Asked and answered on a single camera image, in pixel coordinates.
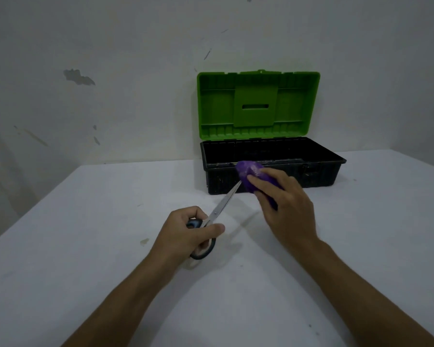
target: plastic storage box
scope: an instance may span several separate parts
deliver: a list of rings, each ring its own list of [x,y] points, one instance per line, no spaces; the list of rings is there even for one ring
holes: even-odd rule
[[[240,160],[284,170],[302,187],[334,184],[346,160],[299,137],[309,130],[319,80],[317,72],[198,74],[199,136],[211,195],[238,182]]]

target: scissor blade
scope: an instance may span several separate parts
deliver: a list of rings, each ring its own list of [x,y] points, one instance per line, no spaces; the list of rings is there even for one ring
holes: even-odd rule
[[[226,196],[219,202],[219,204],[217,205],[217,207],[214,208],[214,210],[209,215],[209,217],[205,221],[203,221],[203,224],[205,223],[207,225],[207,224],[212,224],[214,222],[214,220],[223,211],[223,209],[227,205],[228,201],[230,201],[230,199],[235,194],[235,192],[237,192],[237,189],[238,189],[238,187],[240,187],[240,185],[241,185],[241,181],[238,181],[238,183],[235,186],[233,186],[233,189],[231,189],[230,192],[228,192],[226,194]]]

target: green lid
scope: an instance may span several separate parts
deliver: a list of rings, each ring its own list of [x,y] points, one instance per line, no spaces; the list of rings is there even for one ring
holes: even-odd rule
[[[199,73],[203,140],[291,137],[309,131],[320,73]]]

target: black scissor handle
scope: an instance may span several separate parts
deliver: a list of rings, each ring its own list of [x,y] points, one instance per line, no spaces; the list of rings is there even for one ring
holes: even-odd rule
[[[189,229],[193,229],[196,227],[200,227],[202,223],[203,221],[201,219],[189,219],[188,223],[186,223],[186,227]],[[212,252],[215,245],[216,245],[216,238],[213,238],[210,240],[210,245],[204,253],[201,254],[191,253],[190,257],[193,258],[194,260],[201,260],[207,257],[207,255]]]

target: person's left hand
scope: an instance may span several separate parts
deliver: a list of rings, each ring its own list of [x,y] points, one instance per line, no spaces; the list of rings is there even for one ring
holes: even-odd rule
[[[206,248],[209,239],[218,237],[225,231],[223,224],[188,229],[186,223],[191,218],[204,220],[207,215],[197,206],[171,212],[151,248],[150,255],[166,259],[175,270],[194,249]]]

